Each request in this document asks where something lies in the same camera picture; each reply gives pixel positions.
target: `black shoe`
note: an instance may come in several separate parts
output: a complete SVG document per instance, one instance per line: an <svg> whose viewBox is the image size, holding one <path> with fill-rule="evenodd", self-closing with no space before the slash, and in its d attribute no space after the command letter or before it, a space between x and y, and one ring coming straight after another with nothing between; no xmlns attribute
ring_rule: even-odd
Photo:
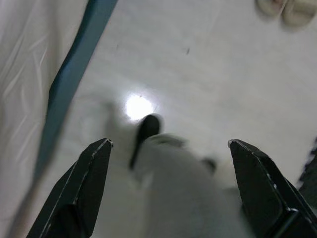
<svg viewBox="0 0 317 238"><path fill-rule="evenodd" d="M137 155L142 143L149 137L160 133L160 119L156 115L148 115L143 118L138 134L136 137L136 145L133 156L130 161L129 168L132 170L136 163Z"/></svg>

